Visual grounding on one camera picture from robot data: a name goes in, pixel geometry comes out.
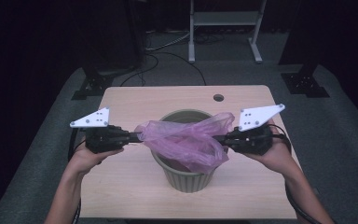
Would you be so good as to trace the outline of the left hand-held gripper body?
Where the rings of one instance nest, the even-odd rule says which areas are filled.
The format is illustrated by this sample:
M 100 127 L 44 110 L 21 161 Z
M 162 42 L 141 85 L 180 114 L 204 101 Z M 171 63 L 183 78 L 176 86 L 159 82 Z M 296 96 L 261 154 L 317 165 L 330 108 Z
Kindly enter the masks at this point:
M 110 109 L 103 107 L 87 116 L 71 121 L 71 128 L 84 129 L 86 147 L 93 153 L 122 149 L 130 142 L 131 134 L 109 124 Z

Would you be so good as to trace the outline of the green ribbed bin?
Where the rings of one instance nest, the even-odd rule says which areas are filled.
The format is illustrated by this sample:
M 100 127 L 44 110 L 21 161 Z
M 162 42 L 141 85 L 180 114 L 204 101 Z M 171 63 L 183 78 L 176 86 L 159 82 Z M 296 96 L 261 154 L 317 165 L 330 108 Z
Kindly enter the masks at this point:
M 173 111 L 162 117 L 160 120 L 178 123 L 191 123 L 200 122 L 210 117 L 210 114 L 203 111 L 184 109 Z M 194 193 L 203 190 L 208 186 L 213 178 L 214 172 L 210 172 L 207 175 L 202 173 L 191 173 L 178 161 L 165 159 L 155 152 L 151 152 L 151 154 L 157 164 L 162 168 L 171 186 L 181 192 Z

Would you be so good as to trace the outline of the person's right hand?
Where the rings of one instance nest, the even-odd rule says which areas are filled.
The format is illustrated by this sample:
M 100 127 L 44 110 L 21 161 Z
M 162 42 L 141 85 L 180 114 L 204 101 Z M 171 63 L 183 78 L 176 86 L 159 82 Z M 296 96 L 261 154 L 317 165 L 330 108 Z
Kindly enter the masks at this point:
M 293 159 L 289 147 L 281 138 L 272 138 L 271 148 L 262 156 L 245 153 L 245 156 L 259 161 L 271 171 L 284 176 L 290 176 L 298 170 L 296 161 Z

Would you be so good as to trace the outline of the black stand base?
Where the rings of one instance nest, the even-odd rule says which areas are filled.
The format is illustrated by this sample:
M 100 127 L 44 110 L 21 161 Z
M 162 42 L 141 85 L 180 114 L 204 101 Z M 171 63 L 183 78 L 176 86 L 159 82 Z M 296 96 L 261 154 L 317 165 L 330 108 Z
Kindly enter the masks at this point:
M 86 66 L 82 70 L 86 77 L 80 89 L 74 92 L 73 100 L 86 100 L 89 96 L 102 96 L 115 78 L 115 72 L 105 67 Z
M 309 98 L 328 98 L 326 89 L 313 77 L 316 64 L 303 64 L 296 73 L 282 73 L 282 79 L 291 94 L 304 94 Z

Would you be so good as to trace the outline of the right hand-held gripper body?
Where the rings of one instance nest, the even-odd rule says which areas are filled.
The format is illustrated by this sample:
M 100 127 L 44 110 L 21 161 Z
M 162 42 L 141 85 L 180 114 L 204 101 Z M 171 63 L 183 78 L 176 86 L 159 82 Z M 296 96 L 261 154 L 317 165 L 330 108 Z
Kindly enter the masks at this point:
M 285 105 L 243 108 L 239 125 L 227 134 L 227 146 L 235 152 L 264 155 L 274 138 L 285 138 L 284 133 L 273 133 L 268 121 L 285 109 Z

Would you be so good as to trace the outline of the person's left hand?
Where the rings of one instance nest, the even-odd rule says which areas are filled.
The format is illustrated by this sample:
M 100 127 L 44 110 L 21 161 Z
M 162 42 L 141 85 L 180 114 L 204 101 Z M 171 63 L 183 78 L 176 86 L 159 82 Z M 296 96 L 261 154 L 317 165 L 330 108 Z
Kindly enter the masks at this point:
M 86 175 L 94 166 L 100 164 L 106 158 L 123 151 L 124 149 L 121 148 L 102 153 L 93 153 L 86 147 L 85 143 L 81 143 L 69 161 L 69 171 L 76 175 Z

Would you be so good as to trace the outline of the white metal stand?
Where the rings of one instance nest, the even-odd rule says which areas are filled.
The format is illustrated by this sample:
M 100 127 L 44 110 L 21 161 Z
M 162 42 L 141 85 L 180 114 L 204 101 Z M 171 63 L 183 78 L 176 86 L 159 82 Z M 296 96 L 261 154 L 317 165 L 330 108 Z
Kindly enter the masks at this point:
M 194 9 L 194 0 L 190 0 L 188 60 L 191 63 L 196 61 L 194 33 L 197 26 L 253 26 L 253 35 L 248 38 L 248 43 L 254 55 L 255 62 L 262 63 L 263 59 L 256 41 L 267 1 L 268 0 L 261 0 L 259 9 L 255 11 L 197 12 Z

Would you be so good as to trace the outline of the pink plastic bag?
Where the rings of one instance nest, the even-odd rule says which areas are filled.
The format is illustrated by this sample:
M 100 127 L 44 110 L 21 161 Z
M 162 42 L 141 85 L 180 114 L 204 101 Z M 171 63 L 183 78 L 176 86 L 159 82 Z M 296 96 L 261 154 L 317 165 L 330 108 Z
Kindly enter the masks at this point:
M 224 147 L 214 137 L 231 131 L 234 120 L 230 112 L 192 123 L 149 120 L 134 131 L 161 157 L 179 162 L 192 173 L 209 174 L 228 161 Z

